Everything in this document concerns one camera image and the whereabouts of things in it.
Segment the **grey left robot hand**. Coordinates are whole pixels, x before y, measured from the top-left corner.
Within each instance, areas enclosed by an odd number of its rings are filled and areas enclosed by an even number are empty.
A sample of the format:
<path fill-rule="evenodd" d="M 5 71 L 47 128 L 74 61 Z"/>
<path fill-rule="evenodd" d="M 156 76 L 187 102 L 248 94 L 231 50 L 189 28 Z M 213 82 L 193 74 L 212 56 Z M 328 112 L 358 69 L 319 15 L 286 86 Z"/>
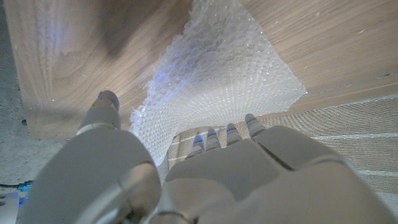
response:
<path fill-rule="evenodd" d="M 76 136 L 34 180 L 20 223 L 396 223 L 359 172 L 331 148 L 253 115 L 242 139 L 214 130 L 160 180 L 147 149 L 121 129 L 102 91 Z"/>

